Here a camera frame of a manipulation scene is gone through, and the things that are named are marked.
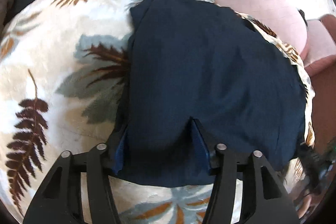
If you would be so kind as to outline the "navy blue garment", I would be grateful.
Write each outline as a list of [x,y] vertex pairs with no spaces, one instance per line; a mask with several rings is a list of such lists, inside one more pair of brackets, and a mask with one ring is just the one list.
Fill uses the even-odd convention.
[[235,152],[261,151],[274,170],[293,159],[305,131],[297,68],[248,20],[197,0],[143,0],[130,9],[130,71],[113,170],[140,185],[213,182],[192,124]]

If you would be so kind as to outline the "cream leaf-print fleece blanket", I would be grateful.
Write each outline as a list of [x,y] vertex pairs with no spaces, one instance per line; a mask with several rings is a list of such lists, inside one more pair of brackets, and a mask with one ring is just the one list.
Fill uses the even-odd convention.
[[[130,9],[142,1],[35,0],[2,31],[1,202],[18,223],[24,223],[33,197],[62,152],[88,152],[118,132],[134,32]],[[215,0],[197,1],[226,7]],[[304,134],[297,139],[293,159],[283,169],[273,169],[289,195],[305,177],[301,150],[314,146],[315,92],[294,47],[259,20],[234,12],[289,59],[306,90]],[[120,223],[203,223],[215,179],[210,177],[210,184],[176,187],[140,185],[117,176],[109,183]],[[239,222],[242,189],[239,176],[231,223]],[[81,175],[81,199],[84,223],[93,223],[86,174]]]

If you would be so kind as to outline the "small black object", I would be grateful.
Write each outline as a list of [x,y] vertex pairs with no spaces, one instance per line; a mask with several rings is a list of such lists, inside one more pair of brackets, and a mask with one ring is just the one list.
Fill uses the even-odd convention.
[[304,11],[301,10],[301,9],[299,9],[298,12],[299,12],[299,14],[301,15],[301,17],[302,17],[302,19],[303,19],[305,25],[308,26],[308,24],[307,24],[307,20],[306,20],[306,18],[305,18],[305,13],[304,13]]

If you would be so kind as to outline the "reddish brown bed frame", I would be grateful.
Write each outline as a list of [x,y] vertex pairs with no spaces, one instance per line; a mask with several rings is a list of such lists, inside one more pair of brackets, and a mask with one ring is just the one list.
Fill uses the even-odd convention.
[[[320,21],[335,42],[335,13],[322,16]],[[315,146],[322,151],[335,137],[335,56],[304,63],[316,93],[313,101]]]

